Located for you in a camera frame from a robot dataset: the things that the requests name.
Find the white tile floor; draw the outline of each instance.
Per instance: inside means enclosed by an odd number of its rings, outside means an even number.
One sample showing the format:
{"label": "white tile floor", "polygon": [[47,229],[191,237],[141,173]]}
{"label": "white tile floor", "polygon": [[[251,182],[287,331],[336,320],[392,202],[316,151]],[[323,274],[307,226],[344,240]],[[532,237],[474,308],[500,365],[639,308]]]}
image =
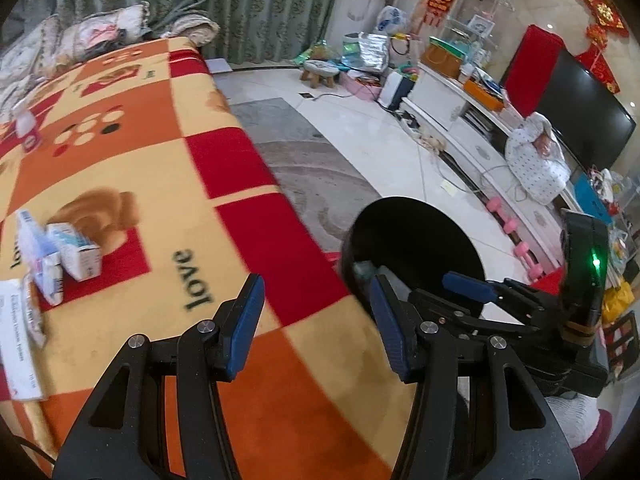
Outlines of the white tile floor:
{"label": "white tile floor", "polygon": [[[475,245],[487,278],[528,282],[527,273],[511,251],[513,245],[495,219],[470,192],[445,190],[443,177],[466,189],[444,164],[419,146],[396,120],[374,102],[356,97],[325,96],[317,101],[300,97],[324,93],[350,95],[337,86],[309,88],[295,69],[253,70],[215,76],[229,104],[282,97],[315,126],[382,196],[423,200],[452,218]],[[495,307],[487,317],[512,320]]]}

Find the dumbbell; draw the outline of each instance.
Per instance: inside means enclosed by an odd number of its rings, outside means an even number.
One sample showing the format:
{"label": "dumbbell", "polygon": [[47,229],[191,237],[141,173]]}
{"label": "dumbbell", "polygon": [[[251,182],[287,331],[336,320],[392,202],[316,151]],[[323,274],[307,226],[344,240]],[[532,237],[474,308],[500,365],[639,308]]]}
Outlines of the dumbbell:
{"label": "dumbbell", "polygon": [[513,253],[516,256],[522,258],[526,266],[529,267],[529,269],[527,270],[527,276],[532,282],[537,280],[545,273],[545,271],[542,270],[542,265],[537,264],[533,261],[533,258],[529,254],[529,244],[527,244],[526,242],[520,242],[519,244],[517,244],[513,249]]}
{"label": "dumbbell", "polygon": [[510,218],[502,210],[502,200],[499,196],[494,196],[489,202],[486,203],[486,208],[489,213],[496,213],[502,219],[502,230],[504,234],[510,235],[518,227],[518,221],[515,218]]}

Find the flat screen tv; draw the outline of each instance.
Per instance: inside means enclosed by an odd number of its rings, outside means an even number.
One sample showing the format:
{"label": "flat screen tv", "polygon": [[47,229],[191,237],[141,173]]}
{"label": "flat screen tv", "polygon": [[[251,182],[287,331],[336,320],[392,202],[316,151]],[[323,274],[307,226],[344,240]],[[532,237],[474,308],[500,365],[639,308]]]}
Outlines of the flat screen tv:
{"label": "flat screen tv", "polygon": [[606,86],[564,48],[536,110],[584,168],[610,168],[636,127]]}

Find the bed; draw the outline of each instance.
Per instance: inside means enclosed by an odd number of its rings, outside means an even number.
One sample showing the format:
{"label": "bed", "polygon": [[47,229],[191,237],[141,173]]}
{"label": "bed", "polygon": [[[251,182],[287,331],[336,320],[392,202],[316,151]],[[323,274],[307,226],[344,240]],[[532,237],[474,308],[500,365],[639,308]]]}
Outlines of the bed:
{"label": "bed", "polygon": [[[97,226],[105,253],[99,277],[65,279],[59,306],[40,301],[48,341],[36,360],[56,445],[129,336],[181,334],[259,272],[267,300],[248,363],[220,391],[242,476],[388,478],[414,388],[388,368],[375,326],[193,44],[156,40],[97,57],[39,86],[30,108],[43,137],[34,152],[23,155],[12,123],[1,127],[0,279],[26,270],[14,251],[18,208],[42,223]],[[4,383],[0,399],[12,430],[32,438]],[[170,466],[183,474],[171,381],[166,400]]]}

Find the metal screw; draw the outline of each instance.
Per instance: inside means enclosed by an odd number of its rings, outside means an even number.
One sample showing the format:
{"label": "metal screw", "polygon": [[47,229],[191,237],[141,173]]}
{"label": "metal screw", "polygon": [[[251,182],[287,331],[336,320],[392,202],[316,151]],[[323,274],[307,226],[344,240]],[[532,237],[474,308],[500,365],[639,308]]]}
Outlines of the metal screw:
{"label": "metal screw", "polygon": [[200,332],[201,334],[213,332],[213,329],[215,327],[216,324],[212,320],[205,319],[204,321],[198,323],[198,332]]}
{"label": "metal screw", "polygon": [[129,338],[129,347],[140,348],[145,343],[145,337],[142,334],[132,335]]}
{"label": "metal screw", "polygon": [[438,326],[433,321],[423,321],[420,323],[420,330],[425,334],[435,334],[438,331]]}
{"label": "metal screw", "polygon": [[491,343],[492,347],[500,350],[502,350],[503,348],[507,348],[507,342],[503,337],[500,337],[499,335],[492,335],[489,338],[489,343]]}

